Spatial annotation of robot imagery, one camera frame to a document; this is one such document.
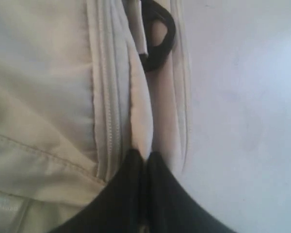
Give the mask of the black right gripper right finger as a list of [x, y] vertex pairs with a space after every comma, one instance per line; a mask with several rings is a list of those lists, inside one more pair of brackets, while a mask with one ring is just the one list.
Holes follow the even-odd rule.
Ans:
[[146, 217], [151, 233], [232, 233], [179, 184], [159, 152], [146, 164]]

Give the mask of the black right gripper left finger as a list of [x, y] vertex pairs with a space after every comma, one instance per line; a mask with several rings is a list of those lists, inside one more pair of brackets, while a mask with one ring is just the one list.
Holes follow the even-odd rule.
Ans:
[[137, 233], [139, 192], [143, 160], [138, 150], [128, 150], [114, 177], [79, 213], [51, 233]]

